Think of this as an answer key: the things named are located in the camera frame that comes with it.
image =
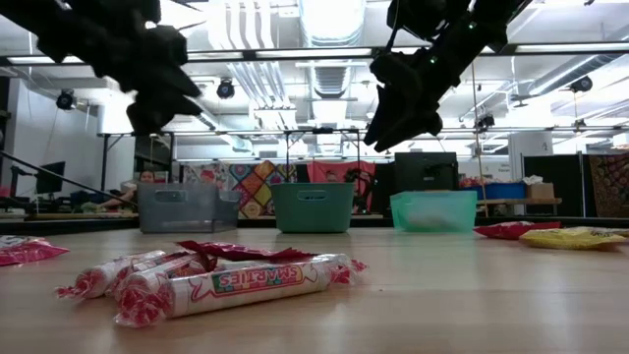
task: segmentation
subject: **teal plastic bin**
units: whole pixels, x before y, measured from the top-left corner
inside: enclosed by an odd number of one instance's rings
[[[285,233],[336,233],[350,228],[353,183],[271,185],[277,228]]]
[[[477,193],[403,192],[391,196],[395,228],[408,232],[472,232]]]

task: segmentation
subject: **gray plastic bin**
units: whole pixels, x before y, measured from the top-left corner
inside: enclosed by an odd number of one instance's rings
[[[236,228],[240,192],[213,184],[139,184],[143,233],[221,232]]]

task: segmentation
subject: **yellow candy bag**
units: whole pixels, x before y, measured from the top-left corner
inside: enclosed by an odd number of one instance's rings
[[[620,235],[586,227],[531,230],[520,237],[520,242],[527,246],[557,250],[610,251],[625,241]]]

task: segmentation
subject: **cardboard box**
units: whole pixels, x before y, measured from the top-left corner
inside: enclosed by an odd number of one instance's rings
[[[530,199],[554,199],[554,186],[552,183],[539,183],[528,186],[527,198]]]

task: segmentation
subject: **computer monitor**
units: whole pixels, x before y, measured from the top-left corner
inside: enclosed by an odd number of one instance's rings
[[[456,152],[396,152],[395,181],[398,192],[456,191]]]
[[[50,172],[63,176],[66,170],[66,162],[62,161],[49,163],[42,165],[41,168],[47,169]],[[37,173],[36,177],[37,184],[35,188],[38,194],[51,194],[61,192],[61,189],[63,187],[63,180],[43,172]]]

